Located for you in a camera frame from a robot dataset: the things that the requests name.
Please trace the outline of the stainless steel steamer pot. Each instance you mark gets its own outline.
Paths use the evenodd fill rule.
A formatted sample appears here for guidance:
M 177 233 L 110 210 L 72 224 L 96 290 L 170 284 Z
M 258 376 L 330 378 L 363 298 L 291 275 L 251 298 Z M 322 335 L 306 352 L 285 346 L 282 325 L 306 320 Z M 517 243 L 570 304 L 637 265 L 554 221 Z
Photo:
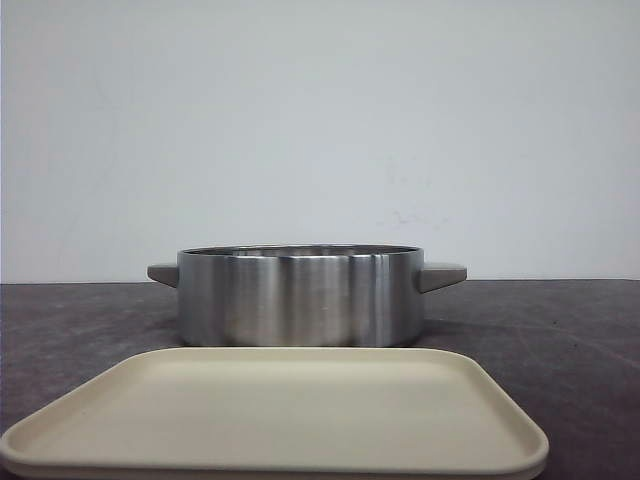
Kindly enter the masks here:
M 414 246 L 256 245 L 183 250 L 147 275 L 176 290 L 188 345 L 389 347 L 419 336 L 424 294 L 467 269 Z

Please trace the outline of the beige plastic tray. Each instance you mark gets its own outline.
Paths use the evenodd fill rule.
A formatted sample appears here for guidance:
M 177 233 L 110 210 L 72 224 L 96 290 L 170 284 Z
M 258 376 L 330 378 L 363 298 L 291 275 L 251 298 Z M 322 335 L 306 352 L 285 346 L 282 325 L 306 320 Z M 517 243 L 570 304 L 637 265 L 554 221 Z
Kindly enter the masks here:
M 433 349 L 174 348 L 10 427 L 52 479 L 531 479 L 543 430 L 474 360 Z

